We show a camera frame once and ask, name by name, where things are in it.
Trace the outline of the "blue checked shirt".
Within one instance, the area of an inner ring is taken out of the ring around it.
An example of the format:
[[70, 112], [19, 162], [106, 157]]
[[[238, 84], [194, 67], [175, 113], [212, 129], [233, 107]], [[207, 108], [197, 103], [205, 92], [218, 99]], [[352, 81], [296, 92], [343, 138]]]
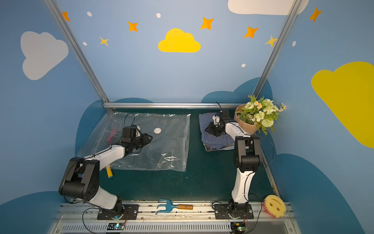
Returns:
[[212, 117], [216, 113], [203, 113], [199, 114], [199, 128], [201, 132], [201, 141], [206, 148], [207, 152], [217, 150], [232, 150], [234, 149], [234, 140], [228, 134], [215, 137], [205, 132], [206, 127], [212, 122]]

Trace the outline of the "dark plaid shirt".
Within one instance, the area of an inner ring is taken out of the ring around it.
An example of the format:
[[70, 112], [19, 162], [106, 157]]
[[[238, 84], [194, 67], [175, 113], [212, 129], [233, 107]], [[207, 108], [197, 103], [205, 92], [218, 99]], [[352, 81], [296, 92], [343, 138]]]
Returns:
[[207, 152], [232, 150], [233, 138], [228, 135], [220, 122], [219, 113], [204, 113], [199, 115], [201, 141]]

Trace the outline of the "clear plastic vacuum bag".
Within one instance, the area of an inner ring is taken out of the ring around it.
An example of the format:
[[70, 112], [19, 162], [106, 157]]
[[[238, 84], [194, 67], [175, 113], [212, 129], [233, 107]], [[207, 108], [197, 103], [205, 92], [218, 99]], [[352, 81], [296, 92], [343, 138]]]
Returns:
[[[124, 112], [107, 113], [94, 128], [78, 151], [79, 157], [92, 155], [120, 140], [122, 130], [131, 123], [142, 133], [153, 136], [150, 144], [141, 150], [113, 162], [110, 167], [118, 170], [184, 172], [187, 166], [190, 141], [190, 115], [152, 114]], [[110, 132], [117, 133], [107, 142]]]

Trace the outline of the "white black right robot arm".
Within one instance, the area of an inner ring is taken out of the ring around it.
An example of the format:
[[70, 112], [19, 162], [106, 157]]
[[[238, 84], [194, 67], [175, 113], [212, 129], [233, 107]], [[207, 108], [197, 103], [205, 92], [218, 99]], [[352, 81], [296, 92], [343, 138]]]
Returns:
[[230, 118], [228, 110], [220, 110], [215, 114], [206, 130], [216, 137], [229, 135], [235, 141], [233, 160], [237, 174], [228, 211], [232, 214], [248, 212], [251, 181], [261, 165], [260, 137], [245, 131], [237, 121]]

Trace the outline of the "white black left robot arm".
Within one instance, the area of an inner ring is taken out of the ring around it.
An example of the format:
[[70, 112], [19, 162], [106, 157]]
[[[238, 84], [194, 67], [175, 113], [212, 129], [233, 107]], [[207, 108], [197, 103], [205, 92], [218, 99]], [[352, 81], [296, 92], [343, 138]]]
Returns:
[[58, 192], [99, 208], [106, 219], [119, 220], [125, 214], [122, 200], [100, 187], [100, 171], [133, 151], [150, 144], [153, 136], [142, 133], [138, 126], [123, 128], [120, 141], [108, 148], [83, 158], [70, 159]]

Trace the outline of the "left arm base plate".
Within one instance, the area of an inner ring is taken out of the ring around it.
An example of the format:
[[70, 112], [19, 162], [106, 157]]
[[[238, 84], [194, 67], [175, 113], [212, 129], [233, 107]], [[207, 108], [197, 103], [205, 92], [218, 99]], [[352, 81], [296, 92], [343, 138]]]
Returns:
[[122, 204], [113, 210], [99, 209], [97, 220], [136, 220], [139, 210], [137, 204]]

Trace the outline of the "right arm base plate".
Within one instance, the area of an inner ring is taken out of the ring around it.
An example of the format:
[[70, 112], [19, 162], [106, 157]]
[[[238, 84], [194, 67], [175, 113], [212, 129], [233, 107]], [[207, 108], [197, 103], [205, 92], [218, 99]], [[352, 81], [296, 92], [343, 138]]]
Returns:
[[216, 219], [254, 219], [251, 205], [246, 203], [235, 204], [212, 204]]

